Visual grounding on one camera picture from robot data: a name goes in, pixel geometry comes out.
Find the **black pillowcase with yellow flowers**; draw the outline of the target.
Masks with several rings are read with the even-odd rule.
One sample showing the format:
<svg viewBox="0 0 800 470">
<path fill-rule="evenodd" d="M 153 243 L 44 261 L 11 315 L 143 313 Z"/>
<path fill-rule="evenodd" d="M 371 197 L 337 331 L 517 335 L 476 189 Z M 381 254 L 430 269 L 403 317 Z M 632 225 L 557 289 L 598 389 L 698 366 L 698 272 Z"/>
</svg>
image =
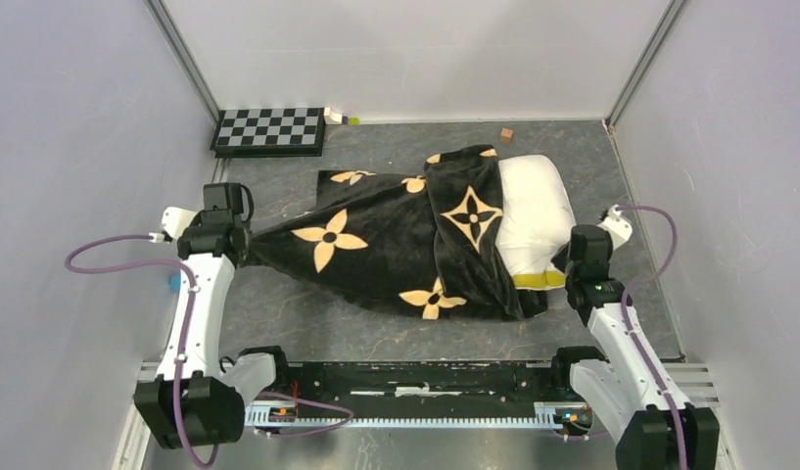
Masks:
<svg viewBox="0 0 800 470">
<path fill-rule="evenodd" d="M 245 265 L 390 314 L 521 321 L 548 299 L 515 285 L 495 244 L 503 220 L 489 144 L 435 154 L 417 174 L 323 169 L 313 207 L 256 232 Z"/>
</svg>

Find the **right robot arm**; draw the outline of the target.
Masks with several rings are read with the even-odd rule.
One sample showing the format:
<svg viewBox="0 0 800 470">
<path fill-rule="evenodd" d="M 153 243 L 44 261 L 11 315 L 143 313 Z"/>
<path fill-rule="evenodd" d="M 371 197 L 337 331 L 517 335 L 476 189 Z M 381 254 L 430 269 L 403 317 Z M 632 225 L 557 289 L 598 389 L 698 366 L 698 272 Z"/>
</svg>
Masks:
<svg viewBox="0 0 800 470">
<path fill-rule="evenodd" d="M 597 341 L 560 350 L 549 374 L 564 400 L 582 397 L 615 444 L 619 469 L 714 469 L 720 424 L 678 386 L 646 339 L 624 284 L 610 275 L 613 242 L 599 226 L 571 230 L 569 306 Z"/>
</svg>

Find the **white pillow with yellow edge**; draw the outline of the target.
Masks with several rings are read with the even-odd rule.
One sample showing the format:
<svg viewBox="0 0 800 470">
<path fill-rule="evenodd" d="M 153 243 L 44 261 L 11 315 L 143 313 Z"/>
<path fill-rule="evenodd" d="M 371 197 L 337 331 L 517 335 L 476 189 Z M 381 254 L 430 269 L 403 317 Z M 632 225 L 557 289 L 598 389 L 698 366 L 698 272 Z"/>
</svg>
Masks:
<svg viewBox="0 0 800 470">
<path fill-rule="evenodd" d="M 503 218 L 495 246 L 516 288 L 562 288 L 566 278 L 554 257 L 570 240 L 576 219 L 560 173 L 543 155 L 498 163 Z"/>
</svg>

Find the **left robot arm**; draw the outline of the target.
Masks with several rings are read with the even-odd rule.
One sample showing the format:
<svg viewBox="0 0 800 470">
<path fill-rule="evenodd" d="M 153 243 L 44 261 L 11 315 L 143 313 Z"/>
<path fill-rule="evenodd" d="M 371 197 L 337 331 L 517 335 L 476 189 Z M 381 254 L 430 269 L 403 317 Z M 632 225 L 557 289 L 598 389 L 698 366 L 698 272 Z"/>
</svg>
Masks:
<svg viewBox="0 0 800 470">
<path fill-rule="evenodd" d="M 254 201 L 240 183 L 203 188 L 199 211 L 165 210 L 162 242 L 176 246 L 179 288 L 165 353 L 154 379 L 137 384 L 133 401 L 164 449 L 237 442 L 245 410 L 263 393 L 284 397 L 292 373 L 279 347 L 241 351 L 224 369 L 218 354 L 226 296 L 249 252 Z"/>
</svg>

